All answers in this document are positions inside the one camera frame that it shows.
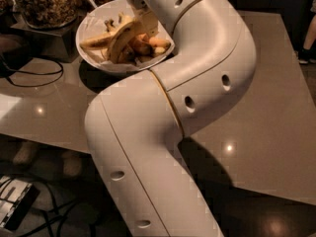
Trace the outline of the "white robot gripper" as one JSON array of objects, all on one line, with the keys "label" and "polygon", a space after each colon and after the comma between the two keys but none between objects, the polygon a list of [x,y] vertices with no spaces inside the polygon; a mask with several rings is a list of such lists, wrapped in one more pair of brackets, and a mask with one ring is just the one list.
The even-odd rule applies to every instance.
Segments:
[{"label": "white robot gripper", "polygon": [[130,5],[136,19],[141,23],[145,32],[150,37],[155,37],[158,31],[158,19],[154,13],[147,8],[144,0],[126,0]]}]

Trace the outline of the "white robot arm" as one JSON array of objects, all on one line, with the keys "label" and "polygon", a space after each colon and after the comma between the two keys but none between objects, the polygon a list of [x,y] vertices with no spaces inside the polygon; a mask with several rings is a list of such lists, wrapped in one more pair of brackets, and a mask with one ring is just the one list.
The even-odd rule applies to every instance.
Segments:
[{"label": "white robot arm", "polygon": [[249,88],[251,33],[228,0],[127,2],[149,7],[176,48],[92,101],[85,129],[94,163],[134,237],[223,237],[178,144]]}]

